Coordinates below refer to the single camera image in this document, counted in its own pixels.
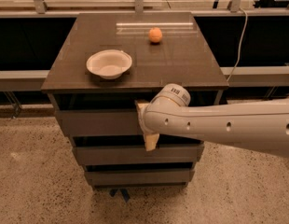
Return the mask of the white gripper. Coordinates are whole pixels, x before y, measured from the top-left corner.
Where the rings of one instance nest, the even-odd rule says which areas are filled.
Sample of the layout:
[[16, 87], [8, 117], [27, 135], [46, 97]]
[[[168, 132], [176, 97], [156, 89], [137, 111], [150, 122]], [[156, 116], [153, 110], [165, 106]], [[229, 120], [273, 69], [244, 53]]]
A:
[[145, 126], [145, 109], [149, 105], [146, 100], [136, 100], [135, 105], [137, 108], [139, 125], [144, 133], [144, 146], [146, 151], [152, 151], [156, 148], [159, 134], [151, 133], [151, 131]]

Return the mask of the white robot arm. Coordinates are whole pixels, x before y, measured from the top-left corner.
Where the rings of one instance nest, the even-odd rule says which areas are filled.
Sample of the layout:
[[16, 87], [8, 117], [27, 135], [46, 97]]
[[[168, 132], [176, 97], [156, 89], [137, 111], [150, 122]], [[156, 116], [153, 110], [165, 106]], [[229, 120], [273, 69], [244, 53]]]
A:
[[189, 105], [190, 94], [166, 85], [152, 101], [135, 102], [145, 148], [162, 134], [289, 158], [289, 98], [232, 105]]

